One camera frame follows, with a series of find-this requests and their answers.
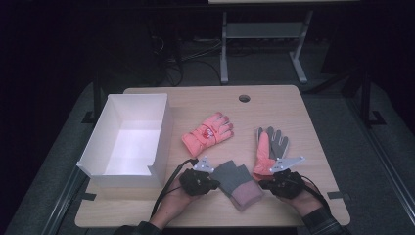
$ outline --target table surface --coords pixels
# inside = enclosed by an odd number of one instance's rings
[[[167,93],[174,125],[166,179],[178,165],[190,158],[181,135],[196,128],[217,111],[229,116],[235,136],[202,152],[216,167],[229,160],[252,171],[255,163],[255,131],[273,126],[290,139],[286,158],[304,156],[306,160],[291,168],[307,176],[328,200],[333,216],[342,225],[350,218],[343,199],[329,200],[327,192],[339,191],[324,155],[302,97],[295,86],[210,86],[130,88],[125,94]],[[249,96],[249,102],[240,96]],[[94,201],[83,200],[75,223],[80,227],[117,227],[148,220],[161,189],[100,188],[89,183],[86,193]],[[212,190],[194,202],[169,227],[299,226],[302,221],[288,205],[268,190],[262,200],[245,211],[237,211],[219,190]]]

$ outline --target white box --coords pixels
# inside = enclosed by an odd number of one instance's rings
[[[172,128],[167,94],[109,95],[76,165],[100,187],[162,187]]]

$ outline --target glove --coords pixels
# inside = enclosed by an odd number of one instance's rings
[[[274,131],[272,126],[266,132],[259,128],[256,135],[258,147],[253,178],[256,181],[271,180],[273,173],[269,169],[274,166],[275,161],[284,158],[289,144],[288,137],[282,137],[281,130]]]
[[[281,130],[274,132],[274,128],[269,126],[266,129],[269,138],[269,158],[273,160],[283,159],[288,149],[288,137],[282,136]]]
[[[240,212],[260,201],[264,194],[247,168],[244,165],[236,167],[233,161],[221,164],[210,178],[220,182],[220,190]]]
[[[229,122],[229,117],[217,112],[208,117],[197,129],[184,134],[182,141],[195,158],[204,149],[232,137],[234,135],[232,128],[233,124]]]
[[[272,172],[269,170],[275,164],[275,160],[269,158],[270,144],[268,134],[260,128],[257,131],[258,147],[256,149],[256,163],[253,170],[253,178],[259,180],[271,180]]]

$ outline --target sleeve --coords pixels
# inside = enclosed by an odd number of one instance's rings
[[[302,221],[312,235],[350,235],[324,208],[309,213]]]
[[[114,235],[161,235],[161,230],[149,222],[142,221],[138,226],[121,226]]]

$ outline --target human hand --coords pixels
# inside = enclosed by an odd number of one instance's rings
[[[304,182],[306,186],[318,192],[317,188],[309,182]],[[295,198],[287,199],[287,198],[278,198],[282,202],[287,203],[288,205],[292,206],[301,217],[308,215],[315,210],[322,208],[323,205],[321,202],[315,198],[311,193],[307,192],[306,190],[302,190]]]
[[[163,230],[174,218],[179,216],[193,201],[201,196],[190,196],[181,187],[179,174],[168,187],[167,193],[161,200],[159,209],[150,219],[150,223]]]

